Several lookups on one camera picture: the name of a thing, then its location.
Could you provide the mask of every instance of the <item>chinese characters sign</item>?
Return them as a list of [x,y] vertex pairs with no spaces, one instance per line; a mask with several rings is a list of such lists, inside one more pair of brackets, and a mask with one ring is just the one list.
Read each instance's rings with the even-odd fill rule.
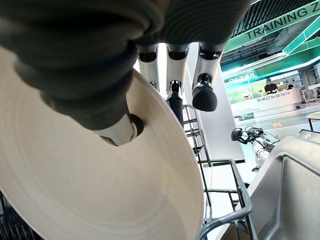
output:
[[294,88],[231,104],[231,110],[233,116],[241,116],[244,114],[292,105],[300,103],[301,101],[302,99],[299,89]]
[[290,95],[290,94],[291,94],[290,91],[281,92],[281,93],[274,93],[274,94],[270,94],[267,96],[256,98],[256,102],[258,103],[258,102],[268,101],[270,99],[277,99],[277,98],[281,98],[283,96]]

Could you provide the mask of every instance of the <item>white plate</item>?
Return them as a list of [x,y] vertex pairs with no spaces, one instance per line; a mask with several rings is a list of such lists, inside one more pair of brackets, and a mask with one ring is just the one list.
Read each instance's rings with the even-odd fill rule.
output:
[[193,240],[203,217],[200,173],[164,101],[137,72],[127,94],[145,122],[115,147],[48,108],[0,49],[0,188],[43,238]]

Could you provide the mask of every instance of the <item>person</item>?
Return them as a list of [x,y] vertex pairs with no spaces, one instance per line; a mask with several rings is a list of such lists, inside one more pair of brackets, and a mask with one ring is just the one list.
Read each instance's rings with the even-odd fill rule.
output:
[[278,92],[278,87],[275,83],[271,83],[271,79],[266,79],[266,85],[264,86],[266,94],[274,94]]
[[294,88],[294,86],[292,84],[289,84],[287,90],[290,90],[290,89],[293,89],[293,88]]

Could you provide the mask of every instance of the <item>floor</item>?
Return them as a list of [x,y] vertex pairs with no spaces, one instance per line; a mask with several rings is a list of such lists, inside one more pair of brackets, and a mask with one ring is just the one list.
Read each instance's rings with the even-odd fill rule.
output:
[[[243,120],[236,123],[239,128],[254,126],[263,128],[270,134],[283,139],[287,136],[297,136],[301,129],[310,130],[306,115],[320,111],[320,102],[302,104],[296,111],[280,113],[271,116],[260,117],[256,119]],[[320,120],[312,121],[313,130],[320,132]],[[237,168],[244,182],[251,183],[256,176],[251,170],[256,166],[255,155],[251,144],[242,144],[242,150],[245,156],[245,163],[237,164]],[[205,177],[208,188],[212,189],[235,189],[233,174],[230,166],[218,166],[205,168]],[[228,194],[212,193],[212,216],[214,218],[224,216],[232,212],[232,206]],[[217,238],[222,227],[218,227],[208,234],[208,239]]]

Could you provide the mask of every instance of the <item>green signage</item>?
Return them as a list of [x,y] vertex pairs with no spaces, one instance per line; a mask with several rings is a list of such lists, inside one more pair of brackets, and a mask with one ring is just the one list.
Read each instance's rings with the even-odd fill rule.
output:
[[288,27],[301,20],[320,14],[320,0],[311,2],[299,7],[291,12],[270,20],[254,29],[246,31],[238,36],[231,38],[224,48],[224,53],[234,50],[253,40],[259,39],[280,29]]
[[257,78],[257,74],[255,70],[251,69],[240,74],[235,73],[234,75],[232,75],[232,77],[226,77],[224,78],[224,82],[225,83],[230,83],[233,81],[241,82],[241,81],[248,81],[256,78]]

